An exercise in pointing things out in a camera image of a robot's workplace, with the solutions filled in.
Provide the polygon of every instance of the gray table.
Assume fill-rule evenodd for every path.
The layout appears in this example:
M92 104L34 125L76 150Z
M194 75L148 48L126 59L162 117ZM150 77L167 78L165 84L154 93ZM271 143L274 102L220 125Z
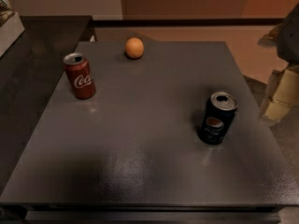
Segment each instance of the gray table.
M79 43L97 93L77 100L63 75L0 203L186 208L284 207L299 189L223 42ZM196 134L206 100L239 103L224 143Z

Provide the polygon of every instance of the gray tabletop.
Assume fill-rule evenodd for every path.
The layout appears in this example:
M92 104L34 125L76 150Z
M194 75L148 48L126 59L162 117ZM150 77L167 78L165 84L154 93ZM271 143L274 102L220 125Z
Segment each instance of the gray tabletop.
M21 17L25 32L0 58L0 194L90 19Z
M1 203L288 206L299 189L223 42L154 42L129 60L122 42L79 43L97 93L77 100L63 75ZM197 136L206 100L239 113L218 146Z

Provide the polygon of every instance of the can label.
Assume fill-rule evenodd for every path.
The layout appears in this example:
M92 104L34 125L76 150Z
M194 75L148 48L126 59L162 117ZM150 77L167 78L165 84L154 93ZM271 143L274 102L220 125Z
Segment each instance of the can label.
M199 137L210 145L223 142L237 110L235 98L226 92L216 92L206 102L206 112Z
M74 86L77 89L81 89L84 86L89 86L90 84L92 84L92 82L93 82L93 78L90 75L87 75L86 77L84 77L83 75L80 75L77 78L75 78Z

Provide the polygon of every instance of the coca-cola can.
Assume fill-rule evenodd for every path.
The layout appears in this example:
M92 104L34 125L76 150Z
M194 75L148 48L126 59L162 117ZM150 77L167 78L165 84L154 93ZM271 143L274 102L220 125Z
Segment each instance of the coca-cola can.
M64 57L64 70L78 99L85 100L95 94L96 89L89 62L81 53L66 55Z

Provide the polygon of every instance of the orange ball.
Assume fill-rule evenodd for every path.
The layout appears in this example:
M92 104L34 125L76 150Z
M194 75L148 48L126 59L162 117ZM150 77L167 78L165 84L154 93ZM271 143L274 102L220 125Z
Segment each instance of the orange ball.
M144 46L139 38L132 37L125 44L125 52L131 59L138 59L143 55Z

